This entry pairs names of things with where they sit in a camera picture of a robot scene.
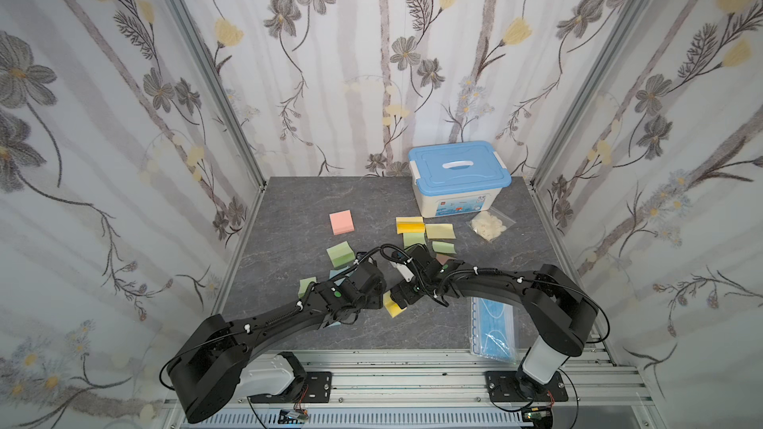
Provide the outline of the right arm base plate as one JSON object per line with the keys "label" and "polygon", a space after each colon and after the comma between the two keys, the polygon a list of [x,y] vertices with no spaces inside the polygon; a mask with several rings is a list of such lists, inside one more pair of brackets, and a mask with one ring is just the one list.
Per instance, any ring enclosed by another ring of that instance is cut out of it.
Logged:
{"label": "right arm base plate", "polygon": [[569,395],[562,375],[556,371],[545,385],[517,371],[485,371],[485,383],[490,401],[527,404],[568,402]]}

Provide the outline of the small circuit board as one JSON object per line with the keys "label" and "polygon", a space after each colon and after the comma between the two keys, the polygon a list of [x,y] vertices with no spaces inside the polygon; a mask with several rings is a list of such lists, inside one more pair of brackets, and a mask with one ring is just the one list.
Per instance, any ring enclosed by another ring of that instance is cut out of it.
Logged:
{"label": "small circuit board", "polygon": [[278,414],[278,424],[305,424],[309,415],[302,409],[281,409]]}

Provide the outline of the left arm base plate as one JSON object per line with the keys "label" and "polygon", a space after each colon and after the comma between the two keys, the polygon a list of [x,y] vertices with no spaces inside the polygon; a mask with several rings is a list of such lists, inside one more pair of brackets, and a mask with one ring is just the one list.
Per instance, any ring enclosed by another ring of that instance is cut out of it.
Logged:
{"label": "left arm base plate", "polygon": [[282,393],[253,395],[248,397],[248,401],[268,404],[324,404],[330,401],[332,383],[333,373],[331,371],[308,371],[304,377],[296,377]]}

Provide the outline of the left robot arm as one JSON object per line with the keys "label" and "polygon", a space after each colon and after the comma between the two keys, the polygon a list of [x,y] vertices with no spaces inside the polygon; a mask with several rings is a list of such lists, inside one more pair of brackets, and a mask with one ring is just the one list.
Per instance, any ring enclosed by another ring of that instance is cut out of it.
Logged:
{"label": "left robot arm", "polygon": [[385,276],[366,261],[343,276],[309,284],[301,298],[272,311],[232,321],[208,317],[167,365],[187,421],[200,423],[223,409],[244,368],[276,344],[379,310],[386,291]]}

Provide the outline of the blue memo pad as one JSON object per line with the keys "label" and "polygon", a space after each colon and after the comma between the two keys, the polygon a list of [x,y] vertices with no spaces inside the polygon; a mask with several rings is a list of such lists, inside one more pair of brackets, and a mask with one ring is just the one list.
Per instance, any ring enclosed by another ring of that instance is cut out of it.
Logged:
{"label": "blue memo pad", "polygon": [[336,276],[339,275],[340,273],[348,270],[348,269],[349,269],[349,267],[344,267],[344,268],[340,268],[340,269],[332,269],[332,270],[330,270],[330,272],[329,272],[329,280],[333,280],[334,284],[340,285],[343,282],[343,280],[345,279],[345,277],[337,278]]}

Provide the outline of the small green memo pad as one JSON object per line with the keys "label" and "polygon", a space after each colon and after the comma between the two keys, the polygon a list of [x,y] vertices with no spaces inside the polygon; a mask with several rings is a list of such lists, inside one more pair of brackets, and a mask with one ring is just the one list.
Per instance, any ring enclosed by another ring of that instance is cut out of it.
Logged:
{"label": "small green memo pad", "polygon": [[306,293],[308,288],[317,282],[316,277],[309,277],[304,278],[299,281],[299,290],[298,290],[298,297],[302,298]]}

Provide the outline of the yellow memo pad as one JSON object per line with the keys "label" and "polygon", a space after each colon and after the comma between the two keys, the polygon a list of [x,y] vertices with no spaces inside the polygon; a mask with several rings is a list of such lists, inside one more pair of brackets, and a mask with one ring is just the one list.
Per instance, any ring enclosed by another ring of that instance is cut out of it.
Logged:
{"label": "yellow memo pad", "polygon": [[389,292],[385,292],[385,294],[383,294],[383,307],[387,310],[387,313],[389,313],[392,318],[396,318],[398,315],[401,315],[403,311],[405,311],[405,309],[401,308],[399,304],[393,301],[393,298],[391,298],[391,293]]}
{"label": "yellow memo pad", "polygon": [[424,234],[425,223],[422,216],[398,216],[395,219],[398,234]]}

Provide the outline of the pink memo pad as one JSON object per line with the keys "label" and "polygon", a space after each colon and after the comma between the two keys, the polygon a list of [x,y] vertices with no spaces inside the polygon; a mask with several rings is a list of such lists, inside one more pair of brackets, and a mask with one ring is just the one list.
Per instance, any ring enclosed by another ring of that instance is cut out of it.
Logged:
{"label": "pink memo pad", "polygon": [[334,236],[349,234],[355,230],[355,225],[350,210],[329,214],[330,224]]}

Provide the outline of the torn yellow memo page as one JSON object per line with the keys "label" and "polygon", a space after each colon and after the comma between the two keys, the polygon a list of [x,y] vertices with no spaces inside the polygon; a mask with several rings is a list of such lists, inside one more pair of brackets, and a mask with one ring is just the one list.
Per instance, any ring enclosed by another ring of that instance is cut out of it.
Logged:
{"label": "torn yellow memo page", "polygon": [[426,224],[426,236],[430,240],[455,240],[453,224]]}

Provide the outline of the torn green memo page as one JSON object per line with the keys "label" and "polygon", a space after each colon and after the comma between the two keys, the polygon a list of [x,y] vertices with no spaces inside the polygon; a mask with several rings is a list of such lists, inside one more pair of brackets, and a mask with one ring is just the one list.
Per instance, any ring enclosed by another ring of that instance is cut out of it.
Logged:
{"label": "torn green memo page", "polygon": [[432,249],[438,254],[454,255],[456,253],[455,244],[452,242],[431,242]]}

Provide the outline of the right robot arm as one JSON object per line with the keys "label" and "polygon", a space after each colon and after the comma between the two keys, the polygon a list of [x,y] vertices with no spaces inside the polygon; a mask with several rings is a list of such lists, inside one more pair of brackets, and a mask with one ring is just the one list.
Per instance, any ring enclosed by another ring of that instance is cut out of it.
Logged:
{"label": "right robot arm", "polygon": [[452,299],[479,298],[519,306],[529,314],[538,337],[516,370],[516,388],[525,398],[548,387],[560,368],[582,355],[603,311],[558,267],[509,271],[460,259],[440,262],[421,244],[393,249],[383,257],[403,281],[391,288],[391,301],[407,309],[423,297],[448,307]]}

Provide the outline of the white storage box blue lid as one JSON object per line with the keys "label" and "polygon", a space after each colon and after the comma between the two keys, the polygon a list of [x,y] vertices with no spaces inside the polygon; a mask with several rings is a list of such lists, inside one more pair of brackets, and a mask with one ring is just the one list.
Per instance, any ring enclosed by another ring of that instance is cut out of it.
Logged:
{"label": "white storage box blue lid", "polygon": [[512,183],[511,172],[487,141],[413,148],[409,169],[423,218],[489,210]]}

